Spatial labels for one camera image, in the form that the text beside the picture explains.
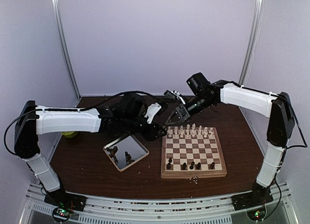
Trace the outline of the wooden chess board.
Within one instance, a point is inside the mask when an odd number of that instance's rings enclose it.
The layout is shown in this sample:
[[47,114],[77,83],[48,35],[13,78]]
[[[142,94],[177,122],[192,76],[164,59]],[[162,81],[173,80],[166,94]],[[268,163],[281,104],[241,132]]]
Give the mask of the wooden chess board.
[[[166,165],[172,158],[171,169]],[[194,169],[189,169],[191,162],[195,162]],[[201,163],[201,170],[196,170],[197,163]],[[215,169],[210,170],[210,164],[215,162]],[[187,164],[187,170],[182,170],[182,164]],[[167,135],[162,138],[161,178],[188,179],[219,178],[227,175],[220,140],[215,127],[169,126]]]

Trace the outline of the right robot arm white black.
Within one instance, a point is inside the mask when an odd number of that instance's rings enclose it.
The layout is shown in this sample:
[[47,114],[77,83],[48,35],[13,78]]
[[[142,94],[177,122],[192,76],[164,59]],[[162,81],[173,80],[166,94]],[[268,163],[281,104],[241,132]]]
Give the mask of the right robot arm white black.
[[294,127],[300,126],[289,94],[258,91],[227,80],[211,83],[202,73],[192,75],[186,83],[194,94],[194,98],[189,101],[185,101],[177,91],[167,90],[164,93],[179,103],[168,117],[167,125],[183,123],[219,103],[245,108],[268,118],[267,150],[252,192],[248,195],[248,201],[252,205],[259,205],[266,199],[270,186],[282,167]]

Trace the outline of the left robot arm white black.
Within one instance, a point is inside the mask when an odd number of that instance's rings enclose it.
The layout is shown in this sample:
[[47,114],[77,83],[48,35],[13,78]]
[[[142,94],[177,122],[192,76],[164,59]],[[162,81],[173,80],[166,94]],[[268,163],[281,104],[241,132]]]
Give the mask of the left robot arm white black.
[[24,160],[46,194],[64,207],[70,201],[69,194],[41,153],[38,136],[56,132],[127,133],[140,134],[146,141],[154,141],[167,133],[154,122],[154,117],[161,115],[168,105],[163,99],[154,97],[155,102],[147,106],[144,95],[142,91],[122,92],[119,93],[121,100],[112,106],[105,106],[102,101],[85,108],[52,108],[27,101],[20,116],[8,125],[15,126],[14,150],[8,152]]

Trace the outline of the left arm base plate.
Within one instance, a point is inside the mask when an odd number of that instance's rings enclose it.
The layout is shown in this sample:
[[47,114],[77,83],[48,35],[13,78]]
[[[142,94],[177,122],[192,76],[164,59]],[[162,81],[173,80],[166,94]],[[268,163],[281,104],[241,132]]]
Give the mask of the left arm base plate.
[[47,194],[44,202],[73,211],[84,211],[86,197],[76,194]]

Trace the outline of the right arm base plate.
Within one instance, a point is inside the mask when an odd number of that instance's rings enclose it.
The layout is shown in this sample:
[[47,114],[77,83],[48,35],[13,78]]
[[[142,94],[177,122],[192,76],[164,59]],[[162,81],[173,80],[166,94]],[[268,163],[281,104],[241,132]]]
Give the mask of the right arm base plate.
[[233,195],[231,199],[235,211],[261,206],[263,203],[269,203],[274,200],[272,195],[268,195],[266,198],[256,198],[252,192]]

